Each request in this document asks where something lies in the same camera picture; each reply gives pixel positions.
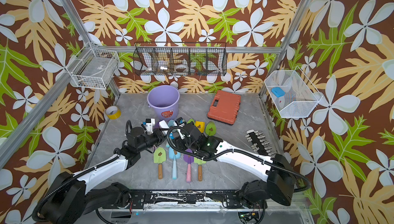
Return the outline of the purple trowel pink handle back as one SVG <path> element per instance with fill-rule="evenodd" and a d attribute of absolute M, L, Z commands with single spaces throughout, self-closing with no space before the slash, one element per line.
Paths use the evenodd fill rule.
<path fill-rule="evenodd" d="M 154 128 L 155 129 L 163 128 L 165 123 L 166 123 L 166 121 L 164 121 L 164 120 L 158 121 L 158 122 L 156 122 Z"/>

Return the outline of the white brush blue handle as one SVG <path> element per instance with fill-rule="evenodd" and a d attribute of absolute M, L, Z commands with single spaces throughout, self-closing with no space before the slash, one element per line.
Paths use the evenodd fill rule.
<path fill-rule="evenodd" d="M 164 129 L 164 134 L 166 135 L 167 132 L 168 132 L 168 130 L 170 129 L 170 127 L 168 126 L 168 122 L 166 122 L 166 123 L 164 124 L 164 127 L 161 128 L 161 129 Z M 184 138 L 185 138 L 185 136 L 182 134 L 182 132 L 181 132 L 180 129 L 176 129 L 176 132 L 178 133 L 178 135 L 180 136 L 181 139 L 184 139 Z"/>

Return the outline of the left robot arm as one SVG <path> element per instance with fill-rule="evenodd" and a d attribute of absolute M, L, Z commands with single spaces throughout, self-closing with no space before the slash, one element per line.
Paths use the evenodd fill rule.
<path fill-rule="evenodd" d="M 135 127 L 127 134 L 122 147 L 116 148 L 109 159 L 74 174 L 58 175 L 49 192 L 34 208 L 33 220 L 73 224 L 82 215 L 101 207 L 128 206 L 128 187 L 120 183 L 102 189 L 96 186 L 134 166 L 142 151 L 161 145 L 166 139 L 166 132 L 167 129 L 154 129 L 148 134 L 142 127 Z"/>

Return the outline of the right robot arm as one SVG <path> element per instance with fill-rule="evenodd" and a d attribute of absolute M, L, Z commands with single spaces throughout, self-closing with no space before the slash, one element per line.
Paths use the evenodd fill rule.
<path fill-rule="evenodd" d="M 184 155 L 202 161 L 228 163 L 255 175 L 258 179 L 245 183 L 239 193 L 250 203 L 272 199 L 290 206 L 294 193 L 312 187 L 309 179 L 295 172 L 284 156 L 248 152 L 219 137 L 205 136 L 191 123 L 169 128 L 166 137 L 170 147 Z"/>

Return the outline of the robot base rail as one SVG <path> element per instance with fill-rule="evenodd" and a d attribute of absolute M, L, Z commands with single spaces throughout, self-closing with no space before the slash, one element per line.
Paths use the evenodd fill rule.
<path fill-rule="evenodd" d="M 117 205 L 106 205 L 105 209 L 128 209 L 147 211 L 152 209 L 219 209 L 262 210 L 266 200 L 252 202 L 241 195 L 240 190 L 131 190 L 126 201 Z"/>

